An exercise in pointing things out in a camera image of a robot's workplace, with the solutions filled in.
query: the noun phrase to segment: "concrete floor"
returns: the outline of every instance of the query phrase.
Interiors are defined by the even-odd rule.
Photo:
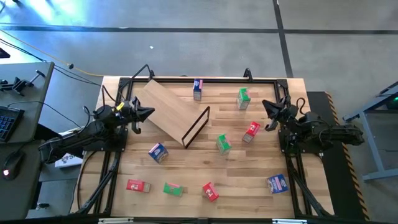
[[[398,1],[394,0],[279,0],[279,5],[285,29],[398,29]],[[0,23],[13,26],[277,28],[272,0],[21,0],[19,5],[7,0],[3,6]],[[93,73],[132,75],[148,63],[156,75],[240,77],[249,67],[255,77],[286,77],[278,33],[10,33]],[[0,36],[50,60],[4,34]],[[305,79],[307,91],[329,92],[342,117],[397,80],[397,37],[287,34],[286,42],[294,77]],[[0,63],[35,61],[8,47],[4,49],[12,57]],[[101,78],[86,78],[101,83]],[[54,71],[45,102],[83,125],[86,115],[81,107],[93,109],[98,92],[96,86]],[[59,132],[73,128],[47,108],[40,122]],[[349,149],[359,179],[376,170],[366,144]],[[56,173],[54,179],[64,178]],[[29,217],[68,213],[73,181],[45,182],[40,199],[50,202],[54,209],[32,211]],[[372,220],[398,222],[397,184],[398,177],[361,181]],[[59,188],[64,189],[57,190],[61,196],[52,196],[52,189]]]

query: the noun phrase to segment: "cardboard box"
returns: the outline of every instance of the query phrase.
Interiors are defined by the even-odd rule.
[[[150,184],[141,180],[128,180],[126,189],[148,193],[150,190]]]
[[[203,80],[196,78],[193,82],[193,99],[201,100],[201,89],[203,86]]]
[[[161,163],[164,158],[166,158],[166,156],[169,154],[169,152],[167,152],[166,148],[161,145],[161,143],[157,143],[149,152],[148,154],[154,158],[154,160],[157,163]]]
[[[261,126],[260,124],[253,121],[250,124],[249,129],[246,131],[246,134],[244,134],[242,140],[247,143],[251,142],[255,137],[255,135],[257,134],[258,130],[260,129],[260,126]]]
[[[166,182],[164,184],[163,192],[170,194],[170,195],[181,197],[182,192],[183,192],[183,187],[181,185],[170,184],[170,183]]]
[[[232,144],[227,138],[226,134],[222,134],[217,138],[217,147],[220,150],[221,155],[226,154],[231,150]]]
[[[283,174],[272,176],[268,178],[267,181],[268,187],[272,194],[281,193],[288,190],[286,180]]]
[[[206,196],[209,198],[209,200],[211,202],[216,200],[219,197],[216,189],[214,188],[214,186],[211,182],[204,185],[203,190],[205,191]]]
[[[249,106],[250,100],[251,98],[249,90],[247,88],[240,89],[238,93],[238,99],[236,100],[238,102],[239,110],[246,110],[246,108]]]

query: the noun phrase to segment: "wooden plank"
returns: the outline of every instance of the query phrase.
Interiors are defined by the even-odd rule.
[[[154,80],[136,92],[136,96],[139,98],[141,106],[155,108],[155,111],[148,117],[152,123],[182,145],[191,140],[196,130],[193,130],[192,134],[182,142],[184,135],[200,117],[199,110]],[[204,122],[205,119],[197,123],[196,126],[200,127]]]
[[[113,96],[116,96],[119,78],[104,77],[103,84]],[[288,79],[288,84],[292,103],[299,97],[307,100],[303,79]],[[134,83],[133,94],[139,93],[145,85],[146,83]],[[250,104],[246,111],[238,111],[235,101],[239,88],[243,87],[249,88],[255,102],[263,99],[275,101],[273,86],[204,83],[204,101],[192,100],[191,83],[162,83],[162,86],[181,100],[191,103],[195,109],[203,110],[211,105],[210,120],[188,149],[184,149],[151,121],[145,121],[141,125],[142,133],[139,135],[130,131],[119,167],[112,216],[293,218],[290,192],[272,195],[266,184],[266,178],[270,175],[287,174],[277,131],[264,130],[269,120],[261,105]],[[101,100],[99,97],[98,106],[102,104]],[[309,105],[306,104],[303,111],[308,110]],[[262,128],[253,142],[246,144],[241,138],[250,120],[260,122]],[[217,135],[224,133],[230,136],[233,148],[228,155],[221,156],[215,139]],[[161,165],[147,155],[148,150],[157,142],[164,144],[170,152]],[[102,160],[103,153],[97,152],[88,161],[81,182],[82,203],[98,185]],[[303,164],[308,188],[324,208],[333,213],[321,160],[312,154],[304,154]],[[151,192],[145,194],[126,190],[128,179],[141,179],[151,183]],[[164,194],[164,182],[184,186],[182,197]],[[219,199],[214,202],[208,201],[202,195],[201,187],[207,182],[213,182],[220,194]],[[304,211],[301,192],[297,192],[300,208]],[[76,200],[71,211],[75,210]]]

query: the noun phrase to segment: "gray desk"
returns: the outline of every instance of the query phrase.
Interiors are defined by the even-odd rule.
[[[21,80],[31,80],[36,75],[36,70],[41,71],[45,78],[38,77],[33,87],[26,87],[22,92],[25,96],[18,95],[13,91],[0,92],[0,105],[7,106],[9,103],[18,101],[40,101],[44,102],[47,89],[49,88],[53,62],[35,62],[35,63],[17,63],[0,65],[0,79],[13,83],[15,77]],[[19,103],[11,105],[13,108],[19,108],[25,111],[21,122],[19,123],[14,134],[8,143],[27,142],[34,138],[37,123],[39,122],[40,113],[43,104],[41,103]]]
[[[43,141],[34,141],[22,148],[25,152],[19,175],[10,181],[0,178],[0,220],[24,219],[33,202],[39,180],[40,153],[37,148]],[[23,143],[4,144],[0,150],[0,165],[6,157]]]

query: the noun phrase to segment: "wooden tabletop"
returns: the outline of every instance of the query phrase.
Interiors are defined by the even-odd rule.
[[[116,96],[120,77],[104,77],[103,85]],[[287,79],[292,103],[297,98],[307,100],[304,80]],[[275,101],[274,88],[268,84],[204,83],[202,100],[193,100],[192,83],[160,83],[188,104],[203,111],[211,107],[210,120],[188,149],[171,138],[150,121],[142,125],[140,135],[129,131],[127,146],[122,153],[116,183],[113,217],[214,217],[214,218],[293,218],[290,191],[271,194],[266,179],[284,174],[287,169],[280,153],[277,131],[266,132],[270,123],[261,100]],[[135,83],[133,94],[145,83]],[[251,102],[246,111],[239,111],[236,97],[240,88],[248,88]],[[97,106],[102,104],[101,95]],[[106,103],[114,105],[110,99]],[[303,111],[308,111],[308,103]],[[251,121],[262,128],[251,143],[242,142],[242,137]],[[232,150],[220,155],[216,138],[227,134]],[[148,151],[162,143],[169,156],[158,164]],[[103,152],[97,152],[85,167],[81,179],[81,203],[84,203],[98,185]],[[312,154],[303,155],[303,164],[308,188],[330,213],[333,213],[325,171],[321,160]],[[150,183],[149,193],[126,190],[127,180],[139,179]],[[163,193],[165,182],[184,186],[183,195],[176,197]],[[203,194],[203,185],[212,182],[220,197],[210,202]],[[103,197],[107,197],[108,187]],[[298,191],[303,210],[301,192]],[[71,212],[77,208],[73,201]]]

